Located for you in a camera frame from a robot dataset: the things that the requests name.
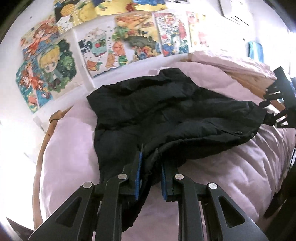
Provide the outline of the orange girl top drawing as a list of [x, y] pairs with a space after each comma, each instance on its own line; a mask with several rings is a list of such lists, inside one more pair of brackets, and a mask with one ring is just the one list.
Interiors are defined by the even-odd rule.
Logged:
[[59, 38], [59, 35], [56, 18], [51, 14], [22, 36], [20, 45], [23, 58], [25, 60], [34, 58]]

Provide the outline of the blue jellyfish drawing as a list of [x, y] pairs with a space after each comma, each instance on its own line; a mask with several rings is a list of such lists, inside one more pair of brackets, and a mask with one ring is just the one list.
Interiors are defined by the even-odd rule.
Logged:
[[167, 9], [164, 0], [133, 0], [132, 2], [138, 11], [160, 11]]

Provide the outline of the wooden bed frame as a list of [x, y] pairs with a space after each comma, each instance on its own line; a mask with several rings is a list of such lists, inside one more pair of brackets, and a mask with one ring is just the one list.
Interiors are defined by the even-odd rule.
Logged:
[[[260, 102], [223, 69], [198, 62], [175, 62], [200, 87], [237, 100]], [[42, 159], [40, 206], [48, 218], [84, 182], [99, 182], [93, 147], [96, 115], [86, 100], [75, 104], [57, 122]], [[220, 154], [189, 160], [181, 172], [202, 184], [217, 183], [260, 228], [271, 219], [263, 215], [280, 190], [295, 146], [295, 129], [262, 125], [247, 143]]]

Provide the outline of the white air conditioner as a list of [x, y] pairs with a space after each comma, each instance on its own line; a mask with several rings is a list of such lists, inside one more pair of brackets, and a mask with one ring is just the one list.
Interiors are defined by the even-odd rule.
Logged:
[[245, 0], [219, 0], [222, 16], [237, 24], [252, 25], [253, 15]]

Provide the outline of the blond boy drawing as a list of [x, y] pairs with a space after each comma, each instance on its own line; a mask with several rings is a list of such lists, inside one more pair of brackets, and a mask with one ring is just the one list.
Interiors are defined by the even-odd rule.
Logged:
[[70, 42], [59, 39], [37, 56], [47, 89], [58, 99], [82, 84]]

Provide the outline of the black puffer jacket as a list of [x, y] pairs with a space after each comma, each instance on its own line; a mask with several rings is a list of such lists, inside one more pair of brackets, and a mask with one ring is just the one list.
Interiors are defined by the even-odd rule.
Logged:
[[199, 87], [178, 68], [104, 85], [87, 97], [97, 115], [94, 149], [105, 183], [142, 152], [137, 201], [123, 207], [122, 229], [137, 219], [161, 166], [180, 167], [251, 140], [267, 111]]

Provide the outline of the red-haired girl drawing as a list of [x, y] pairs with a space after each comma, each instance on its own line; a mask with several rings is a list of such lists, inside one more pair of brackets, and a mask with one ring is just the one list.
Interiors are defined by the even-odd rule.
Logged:
[[22, 63], [16, 73], [16, 84], [32, 113], [53, 99], [36, 58]]

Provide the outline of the fish and cup drawing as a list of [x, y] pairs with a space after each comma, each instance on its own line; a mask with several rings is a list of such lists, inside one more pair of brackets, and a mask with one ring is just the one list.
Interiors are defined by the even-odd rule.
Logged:
[[115, 27], [95, 28], [78, 41], [91, 77], [128, 64], [125, 48]]

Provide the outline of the dinosaur flowers drawing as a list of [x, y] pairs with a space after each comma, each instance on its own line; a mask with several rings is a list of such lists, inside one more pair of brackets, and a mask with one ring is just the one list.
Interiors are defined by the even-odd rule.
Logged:
[[121, 40], [133, 51], [132, 62], [161, 54], [159, 34], [152, 13], [117, 16], [114, 39]]

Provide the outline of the yellow moon drawing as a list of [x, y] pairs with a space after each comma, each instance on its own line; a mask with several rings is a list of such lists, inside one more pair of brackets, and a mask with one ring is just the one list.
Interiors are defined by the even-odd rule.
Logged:
[[60, 34], [97, 17], [92, 1], [53, 1], [56, 25]]

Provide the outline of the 2024 dragon drawing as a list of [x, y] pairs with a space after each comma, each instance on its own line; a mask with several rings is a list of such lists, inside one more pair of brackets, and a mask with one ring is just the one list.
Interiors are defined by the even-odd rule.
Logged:
[[164, 57], [189, 53], [184, 23], [172, 13], [155, 13]]

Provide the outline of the yellow beach drawing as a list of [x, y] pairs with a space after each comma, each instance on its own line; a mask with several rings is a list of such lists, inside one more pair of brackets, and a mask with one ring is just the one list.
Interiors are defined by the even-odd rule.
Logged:
[[135, 11], [133, 1], [130, 0], [93, 0], [92, 2], [95, 6], [95, 12], [99, 16], [117, 15]]

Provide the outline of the pink pig drawing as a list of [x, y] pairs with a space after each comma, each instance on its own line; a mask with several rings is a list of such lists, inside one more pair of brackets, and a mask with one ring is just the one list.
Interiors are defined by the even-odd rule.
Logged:
[[206, 37], [206, 16], [192, 11], [187, 12], [192, 48], [208, 46]]

